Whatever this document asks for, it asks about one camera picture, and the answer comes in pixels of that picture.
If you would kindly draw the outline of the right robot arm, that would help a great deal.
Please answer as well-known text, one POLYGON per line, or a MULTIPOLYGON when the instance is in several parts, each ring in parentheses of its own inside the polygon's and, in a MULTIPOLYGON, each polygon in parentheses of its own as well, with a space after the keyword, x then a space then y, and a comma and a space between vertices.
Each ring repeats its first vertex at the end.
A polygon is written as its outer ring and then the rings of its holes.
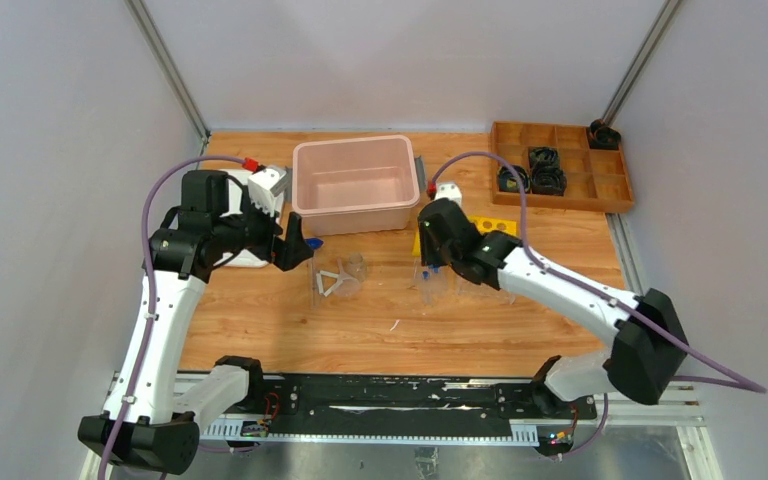
POLYGON ((530 402, 556 417, 571 402, 617 392, 656 405, 687 354, 686 339, 668 295, 644 295, 601 284, 540 256, 509 233, 482 233, 450 199, 418 216, 421 259, 448 266, 461 279, 534 300, 585 327, 604 345, 589 354, 546 360, 533 376, 530 402))

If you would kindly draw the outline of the yellow test tube rack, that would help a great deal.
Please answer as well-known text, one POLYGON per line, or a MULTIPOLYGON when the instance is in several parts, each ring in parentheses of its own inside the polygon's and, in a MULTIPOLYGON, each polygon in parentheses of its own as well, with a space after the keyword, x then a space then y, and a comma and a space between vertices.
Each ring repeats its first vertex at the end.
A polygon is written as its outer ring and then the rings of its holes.
MULTIPOLYGON (((515 235, 519 233, 519 226, 516 221, 504 220, 494 217, 485 217, 477 215, 468 215, 468 220, 476 226, 480 233, 489 233, 493 230, 499 230, 515 235)), ((421 256, 421 244, 419 231, 416 231, 412 246, 412 256, 419 258, 421 256)))

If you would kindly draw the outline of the clear test tube blue cap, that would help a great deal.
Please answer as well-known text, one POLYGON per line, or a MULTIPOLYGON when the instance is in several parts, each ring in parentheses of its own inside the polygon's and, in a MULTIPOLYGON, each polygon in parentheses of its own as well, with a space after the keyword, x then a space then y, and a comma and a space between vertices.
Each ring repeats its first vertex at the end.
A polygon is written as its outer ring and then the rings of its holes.
POLYGON ((449 283, 446 269, 441 266, 433 266, 430 270, 432 290, 435 295, 443 295, 448 291, 449 283))

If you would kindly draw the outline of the pink plastic storage bin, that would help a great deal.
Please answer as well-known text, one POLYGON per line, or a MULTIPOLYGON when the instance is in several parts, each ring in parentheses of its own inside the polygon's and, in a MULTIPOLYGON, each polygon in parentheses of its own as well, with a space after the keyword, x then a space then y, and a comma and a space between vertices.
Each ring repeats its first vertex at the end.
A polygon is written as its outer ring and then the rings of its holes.
POLYGON ((293 151, 292 210, 314 236, 404 229, 419 199, 404 135, 305 142, 293 151))

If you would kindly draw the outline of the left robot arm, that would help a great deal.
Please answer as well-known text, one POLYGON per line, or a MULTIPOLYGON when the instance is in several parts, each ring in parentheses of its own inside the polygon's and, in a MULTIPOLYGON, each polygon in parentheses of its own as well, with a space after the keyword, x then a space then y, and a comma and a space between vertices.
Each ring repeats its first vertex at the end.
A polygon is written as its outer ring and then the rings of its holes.
POLYGON ((160 227, 143 234, 144 278, 135 331, 103 410, 84 417, 79 440, 104 465, 179 475, 202 431, 228 408, 258 411, 266 400, 261 363, 226 355, 183 395, 174 386, 186 335, 212 274, 250 253, 289 271, 310 259, 301 219, 280 219, 289 174, 195 170, 160 227))

